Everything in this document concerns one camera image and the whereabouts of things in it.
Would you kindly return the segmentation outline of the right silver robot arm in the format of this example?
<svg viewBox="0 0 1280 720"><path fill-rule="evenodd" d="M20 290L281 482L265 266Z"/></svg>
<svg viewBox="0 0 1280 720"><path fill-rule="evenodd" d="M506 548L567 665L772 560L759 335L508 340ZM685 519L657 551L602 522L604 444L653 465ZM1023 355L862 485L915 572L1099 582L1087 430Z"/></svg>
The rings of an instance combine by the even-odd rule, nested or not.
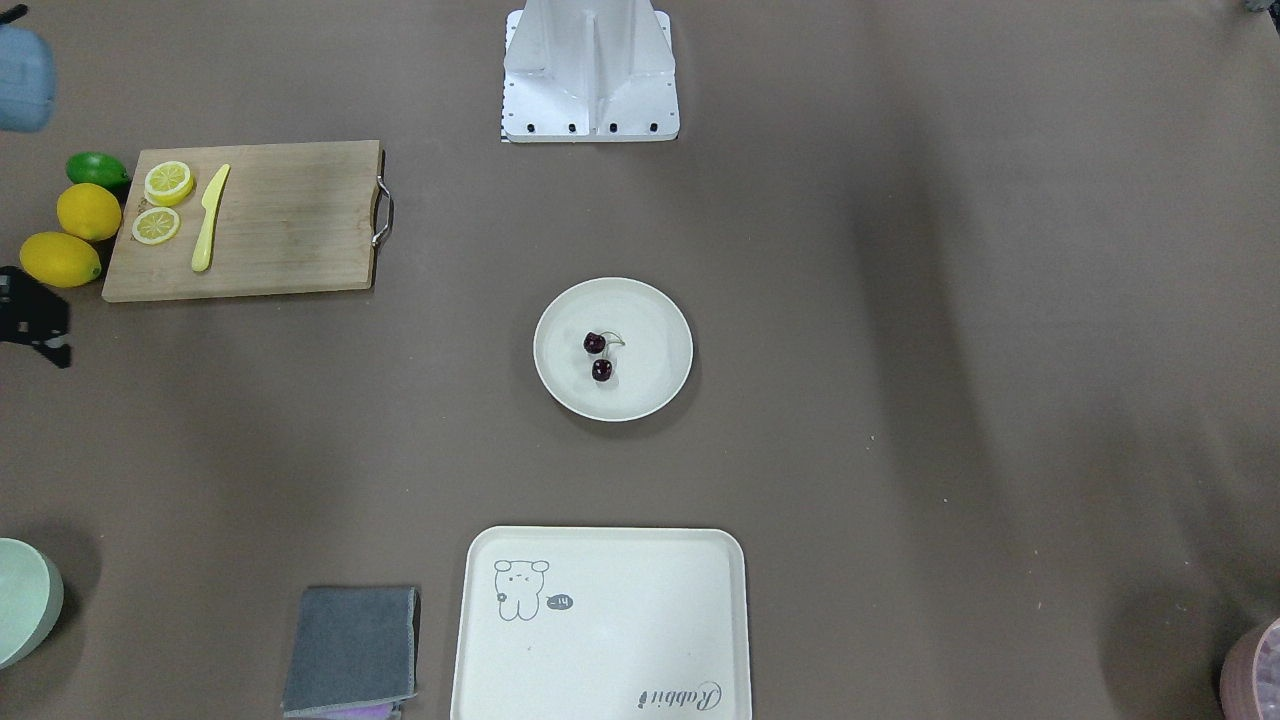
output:
<svg viewBox="0 0 1280 720"><path fill-rule="evenodd" d="M28 12L18 3L1 14L1 129L27 135L50 122L58 94L50 44L17 24Z"/></svg>

